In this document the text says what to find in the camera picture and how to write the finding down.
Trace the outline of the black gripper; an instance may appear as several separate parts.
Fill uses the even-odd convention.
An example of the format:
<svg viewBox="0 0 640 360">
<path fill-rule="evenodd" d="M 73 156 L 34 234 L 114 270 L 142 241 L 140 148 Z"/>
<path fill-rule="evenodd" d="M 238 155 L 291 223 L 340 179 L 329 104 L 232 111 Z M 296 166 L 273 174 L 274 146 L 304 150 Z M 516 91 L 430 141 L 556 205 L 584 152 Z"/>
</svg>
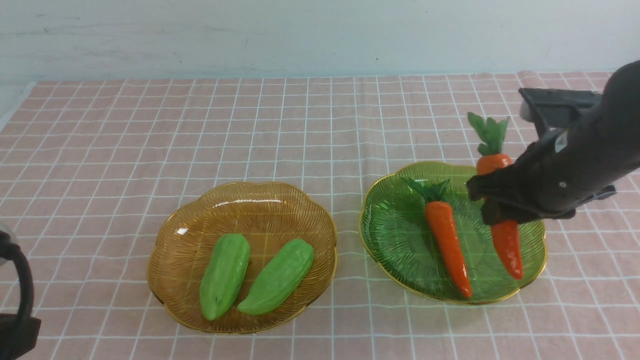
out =
<svg viewBox="0 0 640 360">
<path fill-rule="evenodd" d="M 579 207 L 617 193 L 614 180 L 599 176 L 579 152 L 582 141 L 568 142 L 567 129 L 545 133 L 512 160 L 503 153 L 508 120 L 473 112 L 467 119 L 480 139 L 480 159 L 466 189 L 472 201 L 483 201 L 487 225 L 571 219 Z"/>
</svg>

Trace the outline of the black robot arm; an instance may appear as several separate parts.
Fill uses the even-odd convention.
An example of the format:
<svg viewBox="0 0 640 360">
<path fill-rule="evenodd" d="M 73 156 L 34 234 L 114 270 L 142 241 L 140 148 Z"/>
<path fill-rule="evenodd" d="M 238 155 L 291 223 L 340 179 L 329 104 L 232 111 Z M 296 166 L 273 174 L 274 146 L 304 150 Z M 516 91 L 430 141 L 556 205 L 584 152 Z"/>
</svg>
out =
<svg viewBox="0 0 640 360">
<path fill-rule="evenodd" d="M 485 224 L 571 219 L 582 205 L 614 195 L 614 183 L 639 168 L 638 61 L 618 68 L 602 93 L 520 88 L 519 94 L 519 114 L 538 139 L 514 164 L 467 180 L 469 198 L 485 200 Z"/>
</svg>

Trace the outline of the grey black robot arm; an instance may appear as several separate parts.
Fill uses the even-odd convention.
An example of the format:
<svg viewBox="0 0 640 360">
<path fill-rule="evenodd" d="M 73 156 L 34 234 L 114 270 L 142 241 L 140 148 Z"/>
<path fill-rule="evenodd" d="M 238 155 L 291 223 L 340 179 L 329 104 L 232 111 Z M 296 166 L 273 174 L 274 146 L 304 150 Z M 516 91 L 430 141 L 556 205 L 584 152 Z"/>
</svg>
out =
<svg viewBox="0 0 640 360">
<path fill-rule="evenodd" d="M 42 321 L 34 316 L 35 284 L 25 251 L 14 231 L 0 224 L 0 264 L 13 267 L 16 282 L 14 309 L 0 314 L 0 358 L 18 360 L 37 346 Z"/>
</svg>

